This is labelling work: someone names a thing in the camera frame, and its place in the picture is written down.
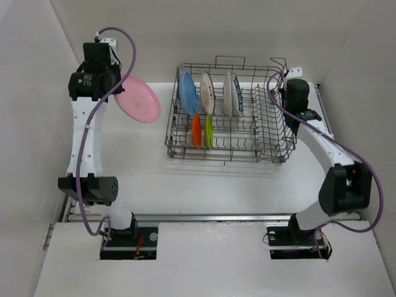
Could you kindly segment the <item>pink plate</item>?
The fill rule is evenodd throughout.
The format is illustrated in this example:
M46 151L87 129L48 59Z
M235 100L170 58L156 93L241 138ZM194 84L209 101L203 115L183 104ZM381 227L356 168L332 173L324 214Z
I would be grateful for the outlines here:
M130 75L123 82L123 89L114 99L126 115L141 123L154 123L159 119L161 104L148 84Z

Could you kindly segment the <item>white plate teal rim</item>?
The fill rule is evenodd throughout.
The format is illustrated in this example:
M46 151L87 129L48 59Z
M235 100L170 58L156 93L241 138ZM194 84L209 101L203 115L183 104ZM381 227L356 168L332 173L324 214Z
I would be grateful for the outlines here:
M231 73L231 89L233 91L233 104L234 104L234 110L235 114L241 118L243 116L243 95L241 91L241 87L239 84L239 80L237 75L232 72Z

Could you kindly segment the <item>plain white plate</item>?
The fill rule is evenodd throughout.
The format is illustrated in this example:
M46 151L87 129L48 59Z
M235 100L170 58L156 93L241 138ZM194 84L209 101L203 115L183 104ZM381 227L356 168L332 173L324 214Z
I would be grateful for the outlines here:
M225 75L223 83L223 96L224 96L224 111L229 117L232 117L232 89L231 89L231 75L228 72Z

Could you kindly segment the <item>white plate orange sunburst pattern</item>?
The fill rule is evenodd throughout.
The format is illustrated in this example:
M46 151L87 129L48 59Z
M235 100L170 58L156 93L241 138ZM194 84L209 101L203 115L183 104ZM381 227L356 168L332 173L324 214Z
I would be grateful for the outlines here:
M200 80L200 97L204 110L207 114L213 114L215 108L215 95L212 79L207 71L204 71Z

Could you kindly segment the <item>blue plate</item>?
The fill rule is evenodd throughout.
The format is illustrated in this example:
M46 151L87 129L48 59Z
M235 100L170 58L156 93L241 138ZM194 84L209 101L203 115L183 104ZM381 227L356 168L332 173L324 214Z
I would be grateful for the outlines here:
M185 112L189 116L194 116L197 111L197 94L190 72L183 72L180 76L179 97Z

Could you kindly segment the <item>green plate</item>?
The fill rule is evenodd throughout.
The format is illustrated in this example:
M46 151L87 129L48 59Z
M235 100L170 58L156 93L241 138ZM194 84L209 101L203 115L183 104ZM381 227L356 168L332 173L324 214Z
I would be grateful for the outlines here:
M205 145L208 148L213 147L213 124L212 124L212 115L208 114L205 119Z

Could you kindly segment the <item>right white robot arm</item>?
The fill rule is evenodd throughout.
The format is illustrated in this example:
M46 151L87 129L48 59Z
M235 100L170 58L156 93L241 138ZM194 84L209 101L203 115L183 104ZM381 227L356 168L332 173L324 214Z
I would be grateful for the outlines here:
M309 85L305 80L287 80L280 94L286 125L308 146L325 173L317 201L290 218L286 235L299 244L334 216L367 208L372 173L334 142L319 114L308 108Z

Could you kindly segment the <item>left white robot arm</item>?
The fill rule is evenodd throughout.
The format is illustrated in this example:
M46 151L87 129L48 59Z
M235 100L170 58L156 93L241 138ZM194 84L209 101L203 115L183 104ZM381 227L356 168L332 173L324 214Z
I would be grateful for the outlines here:
M119 185L114 176L104 176L101 162L102 125L108 99L124 91L112 87L121 80L121 62L113 38L83 44L84 61L71 74L68 90L73 115L72 152L65 177L58 188L81 206L104 206L111 229L124 245L138 240L132 212L117 199Z

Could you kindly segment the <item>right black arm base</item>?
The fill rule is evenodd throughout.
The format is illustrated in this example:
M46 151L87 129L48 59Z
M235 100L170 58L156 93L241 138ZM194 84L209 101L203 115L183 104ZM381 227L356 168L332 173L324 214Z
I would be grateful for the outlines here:
M272 260L329 260L333 249L321 231L308 231L298 239L287 226L268 226L263 242L269 246Z

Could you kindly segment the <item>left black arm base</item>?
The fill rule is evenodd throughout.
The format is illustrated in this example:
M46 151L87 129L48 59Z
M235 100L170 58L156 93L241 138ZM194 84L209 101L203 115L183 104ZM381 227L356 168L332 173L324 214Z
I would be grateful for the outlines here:
M133 235L111 230L111 239L100 251L101 260L156 260L158 227L138 227Z

